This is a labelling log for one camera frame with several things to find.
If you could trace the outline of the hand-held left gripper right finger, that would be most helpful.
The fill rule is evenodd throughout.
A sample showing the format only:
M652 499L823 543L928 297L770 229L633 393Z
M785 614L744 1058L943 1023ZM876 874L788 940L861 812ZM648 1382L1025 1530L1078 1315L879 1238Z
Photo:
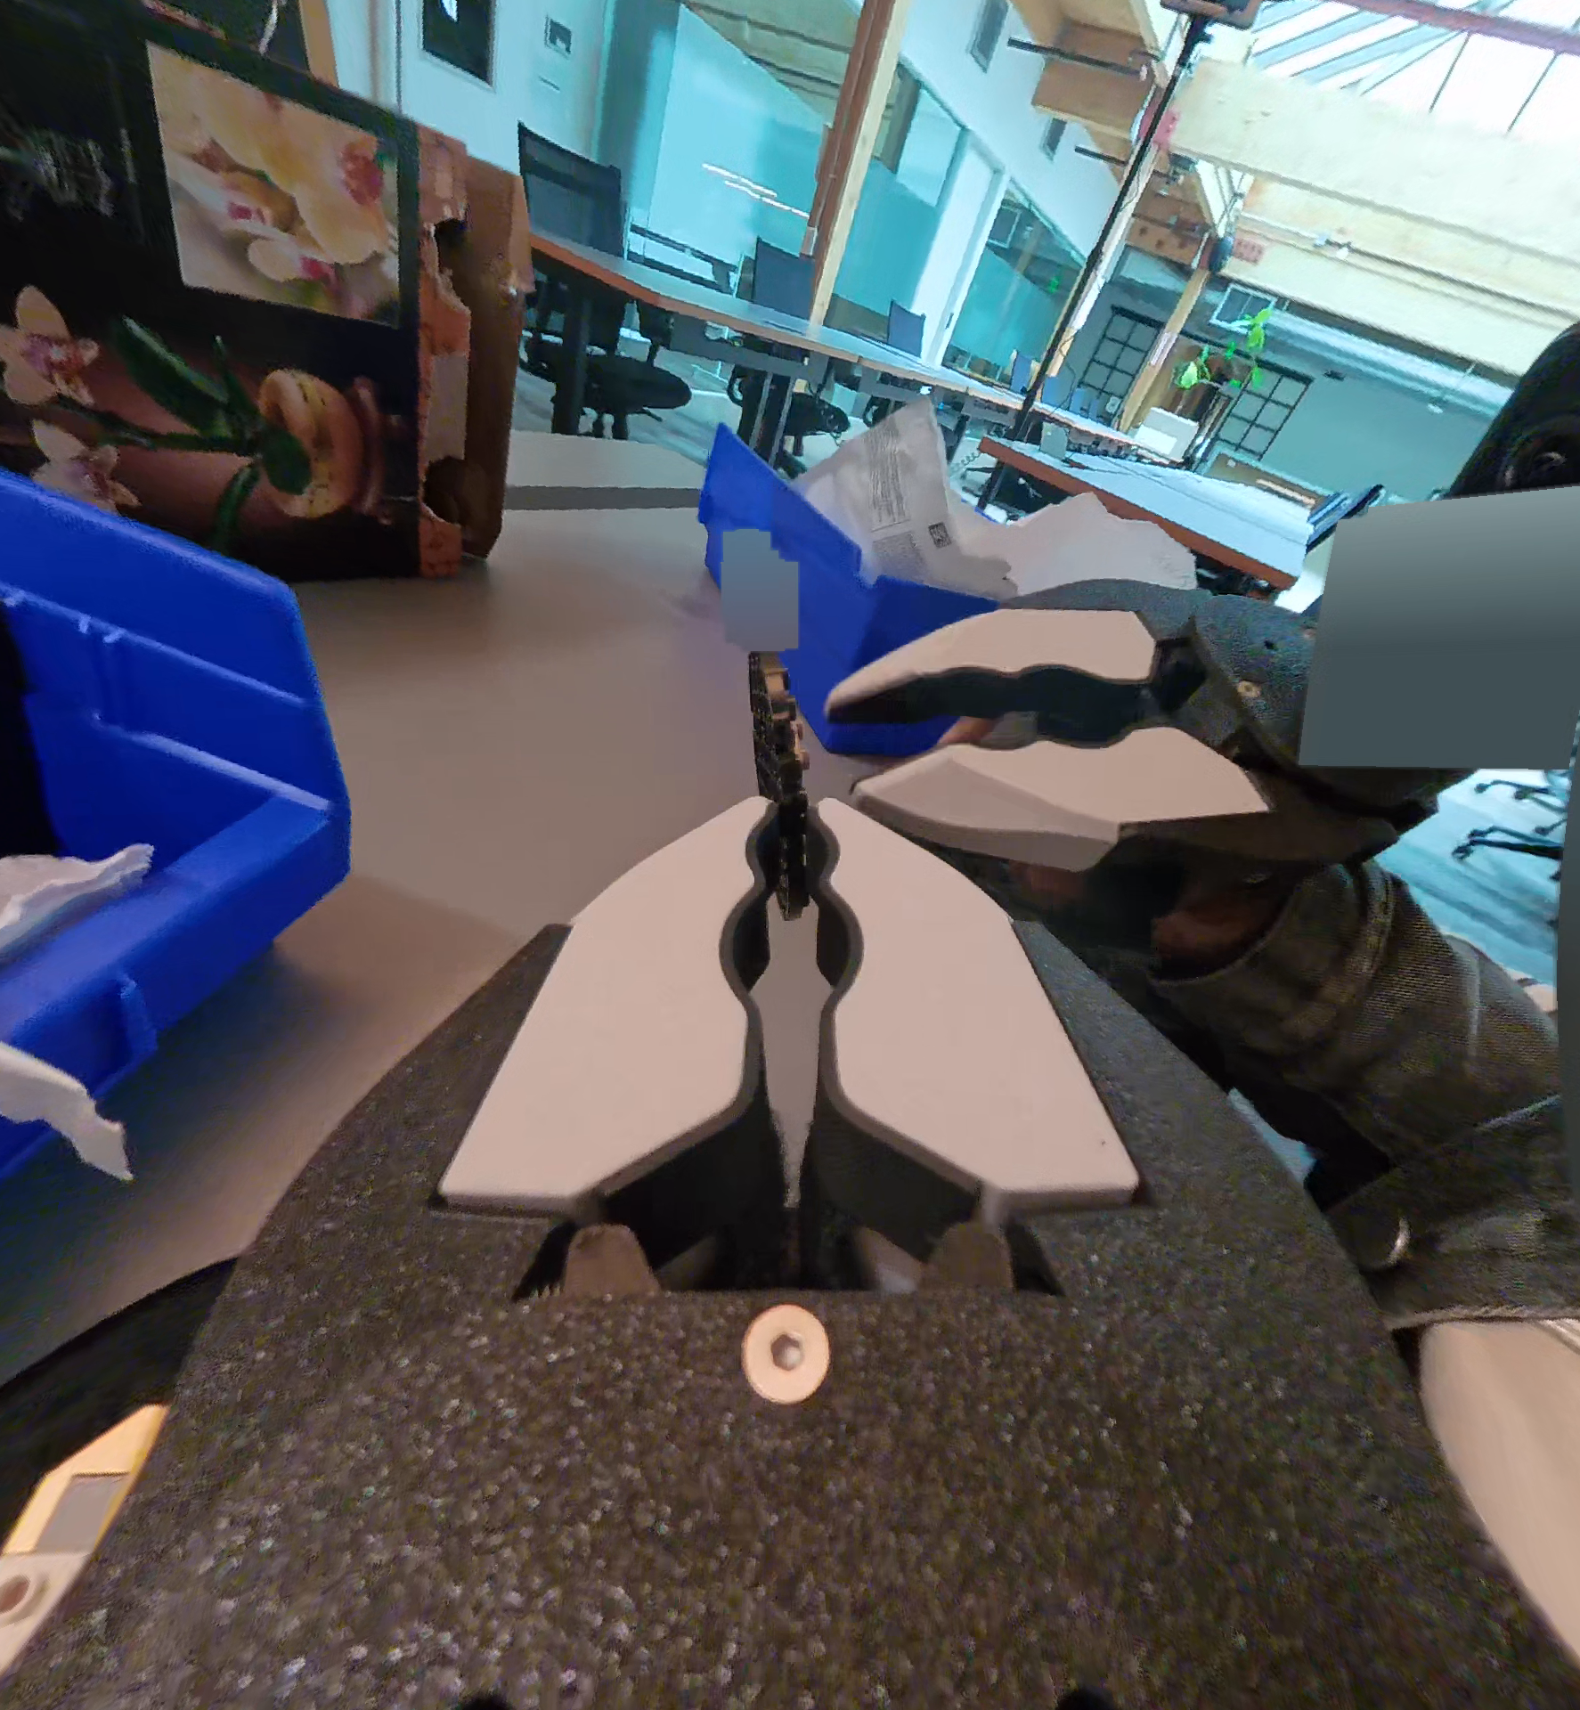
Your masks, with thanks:
M992 1224L1119 1207L1141 1176L1014 920L967 876L819 801L832 983L821 1089L848 1127Z

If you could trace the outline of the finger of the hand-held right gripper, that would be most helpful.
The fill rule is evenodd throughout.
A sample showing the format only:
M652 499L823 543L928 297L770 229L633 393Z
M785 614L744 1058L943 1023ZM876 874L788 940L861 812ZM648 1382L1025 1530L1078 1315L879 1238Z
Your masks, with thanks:
M1079 748L1169 725L1200 665L1181 634L1132 610L992 610L930 630L836 683L823 739L836 748Z
M1169 827L1271 810L1243 768L1176 728L1105 745L939 745L857 783L852 803L912 840L1065 872Z

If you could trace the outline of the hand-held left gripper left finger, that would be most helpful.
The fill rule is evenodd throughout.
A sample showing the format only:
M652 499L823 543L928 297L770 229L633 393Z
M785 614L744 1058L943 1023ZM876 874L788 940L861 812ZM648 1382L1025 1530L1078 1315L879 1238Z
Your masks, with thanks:
M743 799L573 918L439 1182L448 1206L597 1213L748 1113L765 1054L739 945L770 825Z

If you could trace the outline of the round black lego assembly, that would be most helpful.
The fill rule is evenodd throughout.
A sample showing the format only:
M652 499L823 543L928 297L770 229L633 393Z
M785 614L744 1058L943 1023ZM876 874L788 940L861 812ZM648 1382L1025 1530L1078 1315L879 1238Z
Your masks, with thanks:
M748 656L748 701L759 796L774 801L779 825L779 911L797 920L806 907L806 754L801 708L777 652Z

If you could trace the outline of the blue plastic bin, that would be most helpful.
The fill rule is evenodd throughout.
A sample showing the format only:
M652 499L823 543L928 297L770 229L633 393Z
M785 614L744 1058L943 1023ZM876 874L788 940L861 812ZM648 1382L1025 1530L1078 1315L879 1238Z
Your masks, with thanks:
M348 876L351 807L288 586L0 472L0 858L129 845L0 963L0 1042L98 1109ZM0 1184L55 1138L0 1116Z
M715 585L735 535L763 534L799 568L799 641L783 659L808 732L834 754L908 758L925 752L948 718L832 725L825 699L854 670L932 630L998 606L987 597L890 574L870 577L861 548L819 514L728 426L715 428L697 503L704 565Z

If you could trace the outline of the black orchid lego box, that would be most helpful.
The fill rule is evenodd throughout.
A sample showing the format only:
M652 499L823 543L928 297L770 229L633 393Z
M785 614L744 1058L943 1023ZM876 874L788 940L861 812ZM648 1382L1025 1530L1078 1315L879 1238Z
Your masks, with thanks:
M286 581L493 550L522 182L329 4L0 2L0 468Z

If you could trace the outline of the person's right hand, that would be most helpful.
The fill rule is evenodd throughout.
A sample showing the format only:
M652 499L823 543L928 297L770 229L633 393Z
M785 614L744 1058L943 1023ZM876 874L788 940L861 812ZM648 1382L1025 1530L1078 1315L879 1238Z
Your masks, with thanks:
M1294 887L1267 876L1234 883L1189 878L1149 927L1154 971L1169 980L1203 978L1243 960L1272 931Z

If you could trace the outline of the wooden table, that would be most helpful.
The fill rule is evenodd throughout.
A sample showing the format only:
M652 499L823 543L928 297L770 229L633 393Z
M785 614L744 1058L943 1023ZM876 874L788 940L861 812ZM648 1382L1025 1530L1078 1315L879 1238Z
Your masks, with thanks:
M530 244L535 266L568 288L577 331L588 328L593 302L613 293L633 310L664 317L664 344L670 350L772 379L797 381L810 393L823 393L852 373L859 406L876 397L908 401L930 395L954 404L957 419L965 422L1003 421L1019 401L1016 393L968 373L761 308L715 288L681 282L586 244L542 233L533 233Z
M977 452L1047 494L1090 494L1112 515L1156 524L1196 557L1274 590L1292 588L1309 554L1309 514L1269 490L1139 461L1063 463L994 437L979 439Z

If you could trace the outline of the heap of white paper bags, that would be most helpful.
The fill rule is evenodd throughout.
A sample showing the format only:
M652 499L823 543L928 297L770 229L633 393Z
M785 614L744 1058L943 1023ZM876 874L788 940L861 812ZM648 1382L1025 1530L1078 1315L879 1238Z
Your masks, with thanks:
M928 399L845 439L792 488L881 575L992 597L1083 581L1139 581L1194 592L1194 554L1150 523L1112 515L1092 494L994 523L950 484L945 439Z

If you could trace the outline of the green potted plant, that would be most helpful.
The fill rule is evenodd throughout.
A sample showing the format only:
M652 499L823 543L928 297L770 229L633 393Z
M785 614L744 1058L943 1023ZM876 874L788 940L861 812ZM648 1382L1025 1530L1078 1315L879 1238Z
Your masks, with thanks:
M1180 361L1170 372L1176 393L1201 386L1236 393L1256 390L1272 311L1267 302L1232 330L1234 337L1223 348L1200 346L1196 355Z

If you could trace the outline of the black office chair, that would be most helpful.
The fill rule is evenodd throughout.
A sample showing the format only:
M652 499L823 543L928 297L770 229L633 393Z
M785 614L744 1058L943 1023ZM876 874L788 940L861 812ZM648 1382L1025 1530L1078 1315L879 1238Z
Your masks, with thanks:
M626 206L621 171L519 126L530 229L621 262ZM524 366L552 382L566 432L593 413L593 439L628 439L630 417L684 408L690 384L659 366L674 317L568 268L537 270Z

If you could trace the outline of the light stand with panel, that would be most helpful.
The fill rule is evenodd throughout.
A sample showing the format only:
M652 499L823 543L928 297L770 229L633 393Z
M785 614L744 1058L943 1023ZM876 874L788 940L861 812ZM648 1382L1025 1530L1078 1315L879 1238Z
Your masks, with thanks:
M1130 153L1125 160L1118 193L1103 219L1098 239L1094 240L1094 246L1081 266L1079 280L1069 293L1069 299L1058 315L1048 348L1038 359L1032 381L1010 422L1010 428L1007 430L1005 437L1010 443L1027 443L1036 410L1048 381L1061 370L1061 364L1074 339L1078 337L1081 324L1096 306L1101 290L1116 268L1127 229L1134 222L1152 171L1158 168L1160 157L1165 151L1165 124L1170 106L1183 82L1192 73L1194 64L1207 46L1212 29L1216 25L1225 25L1236 31L1249 31L1256 20L1260 5L1229 2L1176 2L1167 4L1167 9L1172 15L1183 18L1180 31L1172 36L1170 42L1176 53L1172 55L1167 71L1145 73L1147 97L1143 113L1136 118L1130 131Z

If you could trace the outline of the person's beige shirt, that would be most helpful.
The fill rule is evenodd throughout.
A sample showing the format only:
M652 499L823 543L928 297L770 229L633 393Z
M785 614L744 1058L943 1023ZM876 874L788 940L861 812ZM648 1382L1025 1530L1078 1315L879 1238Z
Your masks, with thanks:
M1420 1399L1493 1544L1580 1663L1580 1318L1431 1328Z

